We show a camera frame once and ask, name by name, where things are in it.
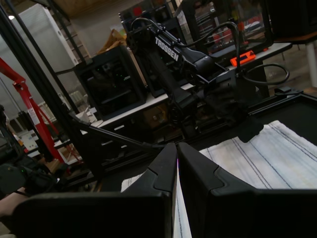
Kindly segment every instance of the wall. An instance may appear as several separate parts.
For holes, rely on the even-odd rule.
[[[30,33],[34,37],[35,41],[38,43],[40,49],[48,59],[52,68],[55,72],[66,70],[74,67],[76,62],[74,62],[75,56],[72,54],[71,49],[66,43],[64,37],[60,33],[58,34],[58,27],[55,22],[52,21],[51,15],[48,10],[43,8],[41,5],[37,4],[23,13],[20,14],[24,24],[29,29]],[[60,93],[60,89],[55,83],[53,77],[45,67],[44,63],[36,53],[30,41],[27,39],[22,29],[18,25],[16,19],[14,19],[13,24],[16,26],[17,30],[20,32],[22,38],[26,42],[27,46],[30,48],[31,52],[34,54],[34,57],[39,62],[41,68],[45,72],[46,76],[49,78],[54,89]],[[11,67],[13,70],[18,72],[24,78],[26,78],[26,83],[29,87],[29,90],[37,104],[43,102],[43,98],[33,85],[32,81],[29,79],[24,69],[15,58],[11,50],[6,45],[2,37],[0,37],[0,57]],[[17,101],[18,105],[22,110],[26,110],[26,107],[20,97],[20,95],[15,91],[12,86],[12,81],[0,74],[0,77],[3,79],[7,88]],[[67,91],[75,91],[75,88],[80,85],[77,77],[74,73],[69,73],[67,76],[62,77],[62,83],[64,84]],[[6,115],[11,119],[16,117],[18,111],[10,101],[5,90],[0,88],[0,104],[4,106]]]
[[[104,46],[111,32],[110,27],[121,24],[118,13],[141,1],[109,0],[98,6],[98,9],[90,10],[80,17],[71,19],[71,23],[90,57],[93,57]]]

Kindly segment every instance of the metal pole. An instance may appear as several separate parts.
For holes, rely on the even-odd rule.
[[[66,109],[62,106],[61,99],[35,60],[30,49],[23,41],[21,35],[11,20],[9,20],[2,5],[0,5],[0,34],[63,127],[69,139],[75,145],[87,167],[94,176],[102,178],[104,169],[101,166],[102,160],[98,156],[98,151],[94,148],[90,150],[86,149],[85,145],[87,145],[87,142],[84,141],[81,131],[73,126]]]
[[[24,22],[22,21],[21,17],[19,16],[19,14],[16,12],[14,6],[12,5],[10,0],[4,0],[5,3],[8,5],[9,9],[12,11],[14,17],[16,18],[17,22],[20,24],[22,30],[24,31],[24,33],[26,34],[26,36],[29,38],[31,44],[34,46],[36,52],[39,54],[40,58],[43,60],[43,63],[45,64],[45,66],[48,68],[50,74],[52,75],[53,79],[55,80],[56,84],[58,85],[58,87],[60,88],[60,90],[62,91],[63,95],[65,96],[65,98],[67,99],[67,101],[69,102],[70,107],[73,109],[73,111],[78,114],[78,108],[76,107],[75,103],[73,102],[73,100],[70,98],[68,92],[66,91],[66,89],[64,88],[63,84],[61,83],[61,81],[59,80],[58,76],[56,75],[56,73],[54,72],[53,68],[51,67],[50,63],[48,62],[48,60],[46,59],[45,55],[43,54],[43,52],[41,51],[40,47],[38,46],[38,44],[36,43],[36,41],[34,40],[33,36],[31,35],[30,31],[28,30],[28,28],[25,26]]]
[[[67,29],[63,19],[58,14],[58,11],[56,10],[52,0],[47,0],[47,1],[48,1],[48,4],[50,5],[50,8],[53,10],[54,14],[56,15],[57,20],[59,21],[60,25],[62,26],[63,30],[65,31],[66,36],[68,37],[70,43],[72,44],[72,46],[74,47],[76,53],[78,54],[81,62],[85,62],[85,58],[83,57],[83,55],[81,54],[80,50],[78,49],[73,37],[71,36],[71,34],[69,33],[69,30]]]

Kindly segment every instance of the floor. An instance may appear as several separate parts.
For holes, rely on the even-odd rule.
[[[278,63],[286,66],[290,70],[290,78],[284,84],[298,90],[304,90],[311,87],[309,66],[306,57],[305,45],[293,45],[293,47],[282,54],[264,60],[264,63]],[[280,81],[285,77],[282,69],[277,67],[267,67],[265,69],[266,78],[268,81]],[[274,88],[279,86],[270,86],[270,94],[274,94]]]

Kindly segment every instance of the equipment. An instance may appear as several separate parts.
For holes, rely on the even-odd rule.
[[[145,103],[144,85],[125,46],[117,46],[74,67],[103,120]]]
[[[266,0],[272,31],[276,37],[296,37],[317,31],[315,0]]]
[[[172,238],[174,219],[181,219],[173,209],[177,167],[193,238],[315,234],[316,190],[255,189],[186,143],[167,144],[123,193],[34,196],[15,209],[13,232],[18,238],[86,238],[106,227],[111,237]]]
[[[204,37],[226,21],[237,24],[242,53],[252,50],[257,54],[273,44],[264,0],[183,0],[175,16],[187,44]],[[197,43],[195,49],[229,66],[230,59],[236,56],[232,29],[224,26],[214,31],[206,40]]]
[[[151,20],[137,18],[133,23],[137,21],[147,22],[149,26],[128,33],[127,45],[135,55],[146,60],[148,67],[157,75],[157,80],[169,96],[170,119],[172,123],[182,128],[185,137],[193,137],[197,134],[195,113],[197,103],[200,100],[208,104],[218,118],[225,119],[229,125],[238,125],[247,117],[245,107],[248,105],[248,101],[256,96],[255,85],[271,84],[251,80],[245,76],[245,72],[241,71],[239,31],[237,25],[233,22],[220,24],[203,38],[184,45],[163,27],[156,25]],[[212,57],[188,48],[203,41],[224,26],[234,30],[237,46],[236,72],[233,70],[226,74],[223,74],[225,68],[217,64]],[[163,63],[160,54],[172,58],[175,62],[174,67],[178,68],[189,83],[195,85],[195,90],[192,93],[183,90],[178,85],[169,68]],[[249,72],[267,66],[280,67],[287,74],[283,81],[274,84],[280,84],[288,79],[289,71],[277,64],[260,65],[249,70]],[[251,123],[250,126],[253,126],[254,134],[243,138],[243,141],[250,140],[263,127],[256,125],[256,123]]]

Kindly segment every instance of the white cloth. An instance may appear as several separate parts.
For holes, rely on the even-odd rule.
[[[200,152],[256,188],[317,188],[317,147],[279,121],[265,125],[248,143],[236,137]],[[124,180],[122,189],[140,176]],[[178,166],[173,237],[191,238]]]

